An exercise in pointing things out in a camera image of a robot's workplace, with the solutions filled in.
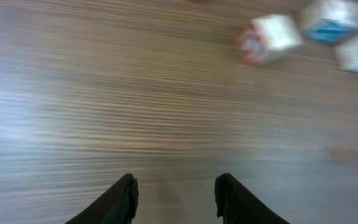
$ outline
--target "wooden floor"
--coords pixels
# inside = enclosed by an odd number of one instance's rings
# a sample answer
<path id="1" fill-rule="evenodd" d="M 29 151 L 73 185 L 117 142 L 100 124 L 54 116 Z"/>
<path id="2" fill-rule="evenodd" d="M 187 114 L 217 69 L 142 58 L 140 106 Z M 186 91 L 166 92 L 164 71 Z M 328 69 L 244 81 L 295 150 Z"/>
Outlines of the wooden floor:
<path id="1" fill-rule="evenodd" d="M 290 223 L 358 223 L 358 74 L 232 44 L 304 4 L 0 0 L 0 223 L 64 223 L 127 172 L 135 224 L 221 223 L 224 172 Z"/>

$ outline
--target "blue label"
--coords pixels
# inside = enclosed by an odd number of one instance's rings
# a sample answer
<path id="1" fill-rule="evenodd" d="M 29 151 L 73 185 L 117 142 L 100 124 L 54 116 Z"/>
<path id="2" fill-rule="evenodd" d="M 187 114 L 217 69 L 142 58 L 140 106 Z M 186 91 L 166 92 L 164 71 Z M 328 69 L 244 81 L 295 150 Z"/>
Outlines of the blue label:
<path id="1" fill-rule="evenodd" d="M 356 27 L 351 27 L 341 21 L 322 19 L 314 27 L 306 30 L 305 35 L 315 41 L 324 44 L 331 44 L 345 38 L 345 36 L 355 32 L 356 30 Z"/>

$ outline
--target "red label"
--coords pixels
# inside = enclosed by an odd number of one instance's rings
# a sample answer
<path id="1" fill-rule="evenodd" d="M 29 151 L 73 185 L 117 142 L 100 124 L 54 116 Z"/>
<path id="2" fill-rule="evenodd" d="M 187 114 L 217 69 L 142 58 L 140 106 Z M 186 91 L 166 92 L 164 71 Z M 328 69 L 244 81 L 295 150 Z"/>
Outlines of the red label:
<path id="1" fill-rule="evenodd" d="M 245 62 L 251 64 L 260 63 L 265 52 L 265 47 L 253 23 L 237 36 L 236 44 Z"/>

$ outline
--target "wood grain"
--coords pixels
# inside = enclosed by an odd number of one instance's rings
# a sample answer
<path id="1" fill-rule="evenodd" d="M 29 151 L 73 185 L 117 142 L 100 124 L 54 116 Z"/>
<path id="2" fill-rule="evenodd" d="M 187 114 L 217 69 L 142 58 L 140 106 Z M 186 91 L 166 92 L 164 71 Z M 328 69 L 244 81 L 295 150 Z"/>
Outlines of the wood grain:
<path id="1" fill-rule="evenodd" d="M 358 223 L 358 75 L 232 44 L 305 3 L 0 0 L 0 223 L 64 223 L 127 172 L 134 223 L 221 223 L 223 172 L 290 223 Z"/>

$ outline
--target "laminate floor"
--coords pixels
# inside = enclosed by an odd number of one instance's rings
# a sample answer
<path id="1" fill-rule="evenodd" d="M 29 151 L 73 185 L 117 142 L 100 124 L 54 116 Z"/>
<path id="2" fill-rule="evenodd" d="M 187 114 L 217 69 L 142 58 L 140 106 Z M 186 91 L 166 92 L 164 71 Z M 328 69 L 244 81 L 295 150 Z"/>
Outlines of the laminate floor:
<path id="1" fill-rule="evenodd" d="M 224 172 L 290 223 L 358 223 L 358 74 L 232 44 L 304 4 L 0 0 L 0 223 L 64 223 L 127 172 L 135 224 L 221 223 Z"/>

